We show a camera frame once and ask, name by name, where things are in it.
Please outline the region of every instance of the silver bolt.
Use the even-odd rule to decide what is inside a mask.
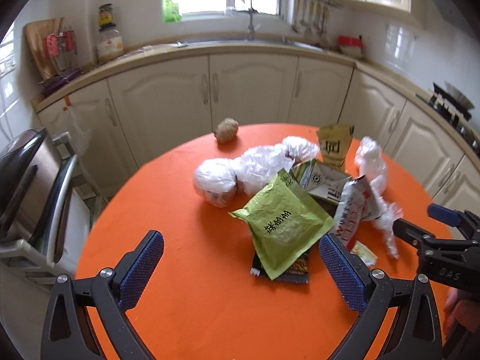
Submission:
[[[420,281],[421,283],[428,283],[428,277],[425,276],[424,274],[420,274],[418,276],[418,281]]]
[[[66,274],[61,274],[59,277],[57,277],[57,283],[65,283],[68,280],[68,276]]]
[[[385,277],[385,273],[380,269],[375,269],[371,274],[375,279],[383,279]]]
[[[100,276],[102,276],[103,278],[109,278],[110,276],[112,276],[112,274],[113,274],[112,268],[103,268],[100,271]]]

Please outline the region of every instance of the round table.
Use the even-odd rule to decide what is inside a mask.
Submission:
[[[192,185],[205,159],[235,158],[246,149],[271,145],[294,135],[316,142],[315,127],[265,124],[240,127],[238,138],[218,146],[213,134],[194,139],[144,165],[117,193],[100,216],[83,250],[77,278],[114,267],[150,229],[165,238],[165,252],[138,305],[127,311],[134,328],[157,359],[296,360],[327,359],[357,313],[350,311],[323,265],[317,246],[310,252],[308,285],[272,282],[250,275],[254,247],[247,225],[227,212],[248,201],[239,195],[226,209],[213,207]],[[347,172],[358,176],[354,140]],[[431,198],[411,175],[385,156],[387,202],[397,202],[404,218],[440,238],[445,225],[426,214]],[[397,240],[400,260],[386,256],[382,236],[361,223],[357,239],[379,258],[376,267],[392,278],[412,279],[416,250]],[[432,283],[440,319],[448,288]],[[108,359],[117,359],[96,312],[94,328]],[[367,358],[379,353],[395,309]]]

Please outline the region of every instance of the cutting board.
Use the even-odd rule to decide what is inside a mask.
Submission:
[[[57,74],[51,61],[45,57],[43,40],[50,34],[57,32],[58,20],[48,19],[34,21],[24,26],[23,31],[43,80],[48,80]]]

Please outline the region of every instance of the upper cabinet handle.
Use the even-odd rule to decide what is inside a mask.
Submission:
[[[455,164],[451,164],[450,168],[448,168],[448,172],[446,175],[442,177],[442,179],[438,182],[438,186],[441,188],[445,185],[445,183],[448,181],[448,179],[452,176],[453,172],[455,171]]]
[[[302,72],[298,72],[297,76],[297,90],[295,91],[295,97],[300,95],[300,91],[302,90]]]
[[[450,183],[446,186],[446,188],[443,190],[443,193],[445,195],[447,195],[448,191],[450,190],[450,188],[452,188],[455,184],[457,184],[458,180],[460,179],[460,176],[461,176],[461,173],[460,172],[457,172],[455,173],[455,177],[453,178],[452,181],[450,181]]]
[[[398,121],[400,120],[400,111],[396,111],[395,115],[392,119],[392,123],[390,123],[390,127],[388,128],[388,133],[391,134],[397,128]]]
[[[218,102],[218,95],[219,95],[219,92],[220,92],[220,86],[218,84],[218,74],[217,73],[214,73],[213,74],[213,101],[215,103]]]
[[[105,107],[106,107],[106,114],[109,116],[110,121],[112,122],[112,125],[116,127],[117,120],[115,119],[115,110],[113,109],[112,102],[108,97],[105,98]]]
[[[208,78],[207,74],[202,76],[203,104],[208,104]]]

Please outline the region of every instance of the red lid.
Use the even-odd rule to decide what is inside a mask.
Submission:
[[[354,46],[363,48],[363,42],[360,38],[352,38],[351,36],[342,36],[338,37],[338,44],[340,46]]]

